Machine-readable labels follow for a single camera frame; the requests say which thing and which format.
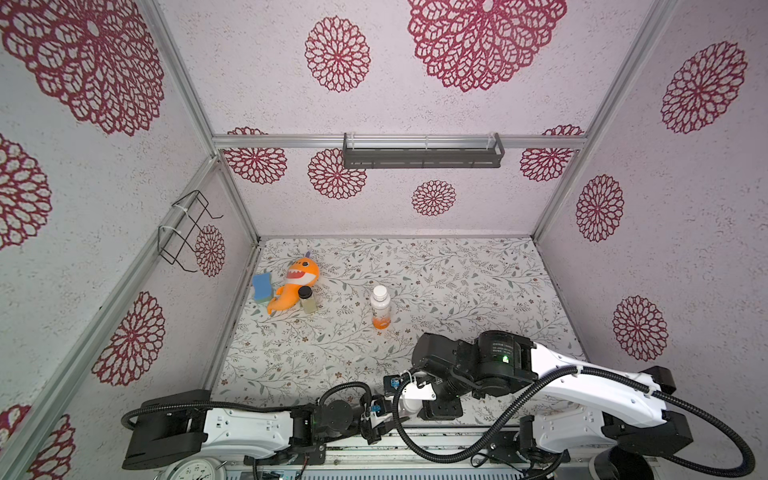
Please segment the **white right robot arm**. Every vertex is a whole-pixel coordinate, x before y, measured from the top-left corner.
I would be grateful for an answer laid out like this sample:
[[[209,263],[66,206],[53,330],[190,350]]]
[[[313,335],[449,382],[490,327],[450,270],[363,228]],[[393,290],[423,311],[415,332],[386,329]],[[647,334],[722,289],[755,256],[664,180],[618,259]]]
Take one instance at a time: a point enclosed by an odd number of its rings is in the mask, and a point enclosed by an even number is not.
[[[406,376],[409,383],[393,405],[406,417],[453,419],[461,414],[464,395],[521,399],[523,390],[536,381],[569,368],[570,373],[541,391],[575,403],[576,409],[520,419],[516,444],[522,457],[560,454],[572,447],[605,442],[629,453],[662,457],[692,443],[686,417],[670,411],[658,397],[675,388],[667,369],[610,370],[601,377],[588,374],[590,367],[505,331],[486,331],[472,342],[425,333],[412,354],[412,371]]]

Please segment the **white round bottle cap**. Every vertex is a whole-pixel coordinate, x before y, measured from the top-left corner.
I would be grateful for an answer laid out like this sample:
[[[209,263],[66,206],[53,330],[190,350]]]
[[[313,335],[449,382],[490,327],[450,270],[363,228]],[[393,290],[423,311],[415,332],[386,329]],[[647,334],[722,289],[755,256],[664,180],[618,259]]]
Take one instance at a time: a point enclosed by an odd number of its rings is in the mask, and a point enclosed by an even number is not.
[[[383,285],[377,285],[372,290],[372,298],[377,302],[384,302],[389,297],[388,289]]]

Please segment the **white bottle orange base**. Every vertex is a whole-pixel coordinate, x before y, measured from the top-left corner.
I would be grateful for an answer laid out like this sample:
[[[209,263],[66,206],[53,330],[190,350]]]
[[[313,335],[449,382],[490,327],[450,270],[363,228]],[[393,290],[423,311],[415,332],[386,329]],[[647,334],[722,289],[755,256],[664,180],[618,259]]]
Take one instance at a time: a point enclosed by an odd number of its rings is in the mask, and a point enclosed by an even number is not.
[[[378,330],[385,330],[391,323],[391,297],[384,302],[377,302],[372,298],[372,291],[370,296],[370,303],[372,308],[372,325]]]

